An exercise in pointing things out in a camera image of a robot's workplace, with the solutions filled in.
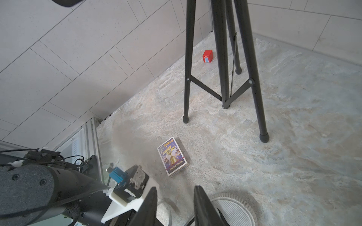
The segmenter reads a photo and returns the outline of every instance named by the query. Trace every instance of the bolt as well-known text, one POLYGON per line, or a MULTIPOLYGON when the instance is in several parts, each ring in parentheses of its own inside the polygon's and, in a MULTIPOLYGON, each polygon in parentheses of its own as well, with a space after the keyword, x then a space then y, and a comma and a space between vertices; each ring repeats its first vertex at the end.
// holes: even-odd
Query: bolt
POLYGON ((42 179, 41 181, 40 181, 40 185, 44 185, 44 184, 46 184, 46 179, 42 179))
POLYGON ((19 174, 14 174, 12 179, 13 179, 13 180, 17 180, 17 179, 19 179, 19 177, 20 177, 19 174))

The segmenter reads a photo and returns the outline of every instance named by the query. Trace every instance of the white tile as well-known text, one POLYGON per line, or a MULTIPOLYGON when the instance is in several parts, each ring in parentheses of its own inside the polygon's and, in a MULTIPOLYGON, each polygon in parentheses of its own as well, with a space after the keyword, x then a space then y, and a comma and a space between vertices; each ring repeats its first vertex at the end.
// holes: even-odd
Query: white tile
POLYGON ((75 117, 74 115, 66 112, 65 110, 58 108, 57 106, 55 106, 54 104, 48 102, 46 103, 42 109, 49 111, 50 113, 53 113, 54 115, 61 117, 62 119, 67 120, 68 122, 72 123, 75 120, 77 120, 77 117, 75 117))
POLYGON ((33 50, 0 73, 0 119, 19 125, 71 82, 33 50))
POLYGON ((42 148, 70 124, 41 108, 11 132, 4 141, 30 148, 42 148))
POLYGON ((250 4, 266 5, 289 9, 292 0, 248 0, 250 4))
MULTIPOLYGON (((195 22, 194 46, 202 40, 201 30, 198 21, 195 22)), ((153 56, 146 65, 154 77, 159 76, 167 68, 171 67, 178 59, 185 55, 186 31, 172 40, 167 46, 153 56)))
MULTIPOLYGON (((184 9, 185 18, 186 18, 186 5, 187 5, 186 2, 187 0, 181 0, 182 7, 184 9)), ((195 21, 200 19, 208 11, 209 11, 209 0, 197 0, 196 10, 195 10, 195 21)))
POLYGON ((308 0, 305 11, 362 20, 362 2, 360 0, 308 0))
POLYGON ((137 70, 180 33, 169 1, 116 46, 130 66, 137 70))
POLYGON ((17 125, 8 123, 8 122, 0 119, 0 129, 3 129, 3 130, 6 130, 6 131, 11 132, 11 131, 13 131, 16 127, 17 127, 17 125))
POLYGON ((209 33, 212 31, 212 21, 210 19, 210 12, 207 12, 207 14, 203 15, 199 19, 199 22, 200 22, 202 38, 206 38, 209 35, 209 33))
POLYGON ((117 47, 113 47, 108 53, 112 56, 112 58, 117 62, 117 64, 122 68, 122 70, 126 73, 127 76, 130 76, 134 70, 127 62, 127 60, 122 56, 117 47))
POLYGON ((49 102, 80 117, 126 78, 127 75, 106 53, 49 102))
POLYGON ((82 73, 136 26, 138 21, 127 0, 89 0, 41 41, 82 73))
POLYGON ((0 71, 71 13, 49 0, 0 2, 0 71))
POLYGON ((186 30, 186 18, 184 14, 184 9, 182 8, 181 0, 171 0, 173 9, 175 10, 176 18, 178 21, 178 25, 180 26, 180 30, 186 30))
POLYGON ((362 21, 331 16, 315 52, 362 65, 362 21))
POLYGON ((290 5, 290 9, 295 10, 304 10, 307 5, 308 0, 293 0, 292 4, 290 5))
POLYGON ((147 17, 156 12, 168 0, 139 0, 147 17))
POLYGON ((249 4, 253 32, 312 50, 328 15, 249 4))
POLYGON ((133 13, 136 16, 138 23, 140 24, 143 21, 145 21, 147 19, 147 16, 146 16, 139 0, 127 0, 127 1, 130 4, 130 7, 131 7, 133 13))
POLYGON ((4 139, 4 137, 6 137, 10 132, 0 129, 0 140, 4 139))
POLYGON ((154 77, 144 64, 94 105, 90 111, 105 119, 127 100, 145 88, 152 80, 154 80, 154 77))
POLYGON ((41 41, 37 41, 31 47, 31 49, 71 80, 74 80, 76 77, 78 77, 79 74, 73 70, 73 68, 71 68, 66 62, 59 58, 55 53, 53 53, 41 41))
POLYGON ((90 111, 87 111, 77 120, 75 120, 75 122, 73 122, 70 126, 68 126, 65 130, 63 130, 60 134, 58 134, 55 138, 53 138, 49 143, 47 143, 45 146, 48 147, 47 148, 48 150, 53 150, 56 146, 58 146, 61 142, 63 142, 68 136, 74 133, 79 127, 81 127, 92 117, 98 118, 97 115, 93 114, 90 111))

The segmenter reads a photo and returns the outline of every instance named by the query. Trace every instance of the red box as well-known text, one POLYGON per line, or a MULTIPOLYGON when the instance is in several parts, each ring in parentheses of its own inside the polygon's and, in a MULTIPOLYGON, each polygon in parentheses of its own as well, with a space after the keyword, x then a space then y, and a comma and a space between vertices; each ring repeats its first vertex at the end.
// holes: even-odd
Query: red box
POLYGON ((212 50, 206 50, 204 52, 204 55, 202 55, 202 58, 204 60, 204 63, 210 63, 213 59, 213 54, 212 54, 212 50))

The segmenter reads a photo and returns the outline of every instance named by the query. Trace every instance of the black tripod leg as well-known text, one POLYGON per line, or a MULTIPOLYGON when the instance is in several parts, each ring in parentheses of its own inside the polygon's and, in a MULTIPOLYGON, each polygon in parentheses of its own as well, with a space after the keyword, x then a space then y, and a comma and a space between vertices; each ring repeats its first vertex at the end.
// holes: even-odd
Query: black tripod leg
POLYGON ((234 0, 236 16, 240 26, 240 35, 243 41, 245 59, 248 66, 249 77, 254 80, 251 89, 254 97, 256 115, 258 117, 260 140, 264 143, 269 141, 266 130, 263 99, 261 96, 258 65, 256 63, 253 34, 251 31, 248 3, 246 0, 234 0))
POLYGON ((192 67, 192 48, 194 47, 196 0, 187 0, 186 7, 186 51, 185 51, 185 99, 183 122, 189 122, 189 102, 192 67))
POLYGON ((240 67, 240 60, 239 60, 239 50, 238 47, 234 50, 235 46, 235 22, 234 22, 234 13, 232 11, 232 1, 231 0, 225 0, 225 6, 226 6, 226 22, 227 27, 229 30, 229 37, 230 37, 230 43, 232 48, 232 53, 235 56, 235 72, 237 74, 241 74, 241 67, 240 67))
POLYGON ((229 99, 229 72, 227 63, 227 42, 225 25, 225 0, 211 0, 212 19, 214 21, 214 33, 216 52, 218 55, 221 97, 223 104, 229 99))

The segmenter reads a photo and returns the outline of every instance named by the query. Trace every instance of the stone floor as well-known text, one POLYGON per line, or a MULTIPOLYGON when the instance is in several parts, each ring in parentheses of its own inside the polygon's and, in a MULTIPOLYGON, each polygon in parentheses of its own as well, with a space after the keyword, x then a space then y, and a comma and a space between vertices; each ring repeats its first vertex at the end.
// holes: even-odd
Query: stone floor
MULTIPOLYGON (((184 124, 182 57, 97 128, 104 168, 142 165, 160 184, 159 198, 171 205, 173 225, 193 215, 195 185, 209 195, 240 195, 259 225, 361 225, 362 73, 254 43, 268 143, 259 140, 251 90, 225 110, 191 84, 190 122, 184 124), (172 136, 190 165, 169 178, 156 148, 172 136)), ((194 48, 192 74, 220 93, 215 51, 211 33, 194 48), (202 62, 207 49, 214 50, 208 64, 202 62)), ((231 60, 229 46, 230 71, 231 60)), ((240 61, 244 71, 235 76, 234 91, 248 78, 244 56, 240 61)))

